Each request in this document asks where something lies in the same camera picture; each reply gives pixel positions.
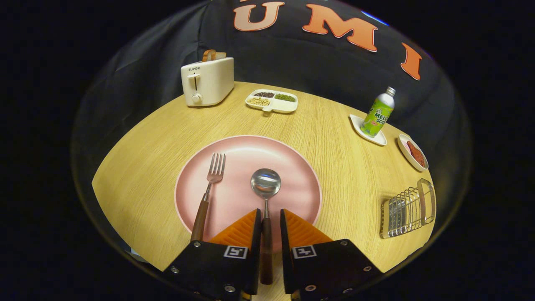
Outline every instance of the melon soda bottle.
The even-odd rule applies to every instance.
[[[382,93],[375,99],[361,125],[361,131],[364,134],[373,138],[379,133],[394,110],[395,93],[396,90],[388,87],[386,93]]]

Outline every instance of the red food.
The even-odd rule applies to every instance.
[[[412,142],[407,141],[407,145],[409,146],[410,154],[413,156],[416,162],[418,162],[422,167],[425,167],[424,154],[422,154],[422,152],[420,152],[420,150],[416,148]]]

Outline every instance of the beans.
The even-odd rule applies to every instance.
[[[268,98],[272,98],[274,95],[275,93],[270,93],[270,92],[258,92],[255,94],[255,96],[262,96],[262,97],[268,97]]]
[[[250,104],[256,104],[257,106],[269,106],[270,101],[260,97],[253,97],[248,101]]]
[[[286,100],[286,101],[292,101],[292,102],[295,102],[295,98],[289,96],[289,95],[284,95],[284,94],[277,94],[277,96],[275,96],[276,99],[281,99],[281,100]]]

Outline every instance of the bottle cap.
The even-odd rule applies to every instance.
[[[396,94],[396,90],[394,90],[391,87],[388,87],[388,88],[386,88],[386,94],[388,94],[390,96],[394,96],[394,94]]]

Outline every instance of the table surface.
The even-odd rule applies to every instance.
[[[245,98],[260,88],[295,94],[297,111],[266,114],[248,107]],[[318,176],[323,199],[316,228],[334,240],[350,239],[386,272],[427,242],[434,221],[383,239],[380,205],[416,187],[420,178],[432,179],[429,171],[412,167],[399,150],[396,138],[403,132],[386,124],[382,131],[388,144],[379,146],[356,133],[349,114],[366,115],[319,96],[248,82],[236,82],[227,98],[212,107],[189,108],[182,95],[139,122],[113,147],[95,174],[93,189],[106,218],[124,241],[164,270],[190,239],[174,205],[174,186],[184,164],[222,138],[273,138],[301,153]],[[287,300],[281,253],[273,263],[274,283],[259,284],[255,299]]]

